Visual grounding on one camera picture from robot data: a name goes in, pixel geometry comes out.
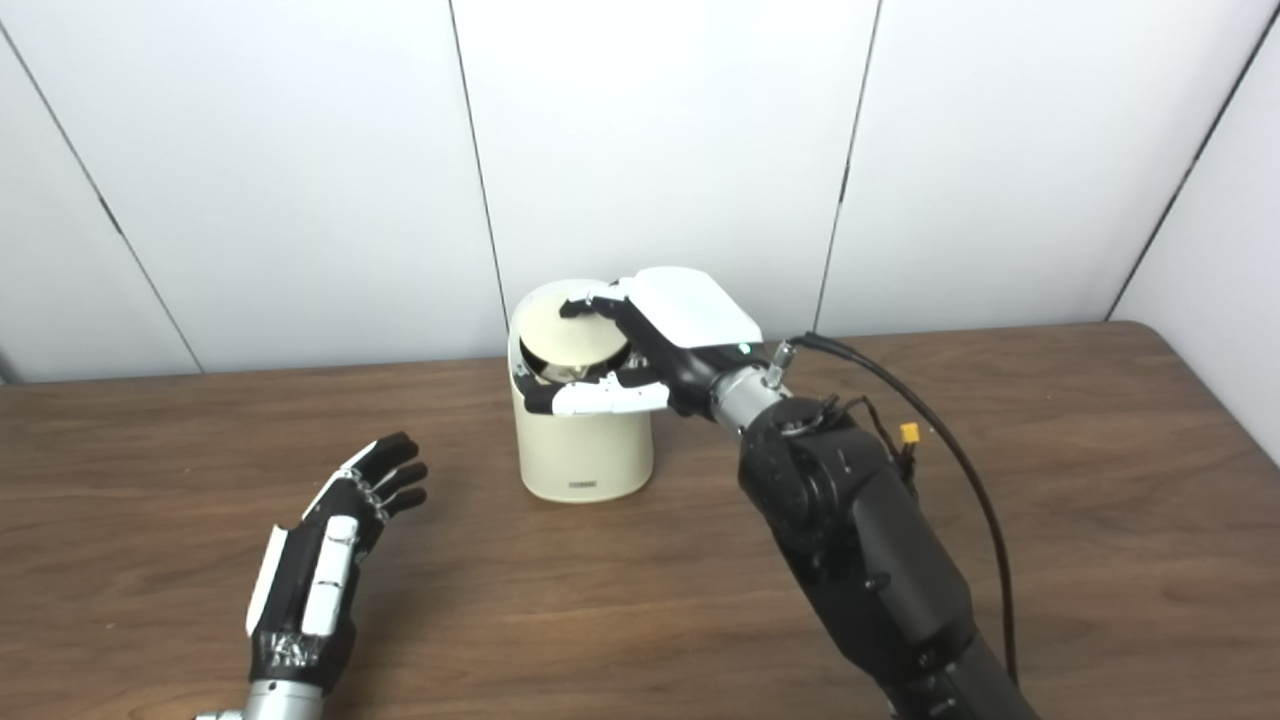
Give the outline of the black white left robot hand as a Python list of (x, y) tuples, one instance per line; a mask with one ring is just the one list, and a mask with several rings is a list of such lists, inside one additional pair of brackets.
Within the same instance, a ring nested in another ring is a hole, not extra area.
[(271, 529), (244, 621), (251, 682), (335, 689), (355, 648), (360, 566), (392, 518), (428, 497), (417, 456), (404, 432), (375, 439), (330, 474), (297, 525)]

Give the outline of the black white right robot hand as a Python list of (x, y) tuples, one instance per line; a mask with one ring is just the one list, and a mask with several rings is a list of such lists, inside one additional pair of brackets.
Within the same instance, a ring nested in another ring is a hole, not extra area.
[(760, 327), (704, 272), (654, 266), (608, 284), (593, 282), (570, 291), (558, 313), (563, 319), (595, 315), (613, 322), (644, 364), (567, 383), (541, 383), (529, 372), (516, 373), (531, 414), (671, 407), (742, 434), (783, 397), (765, 387)]

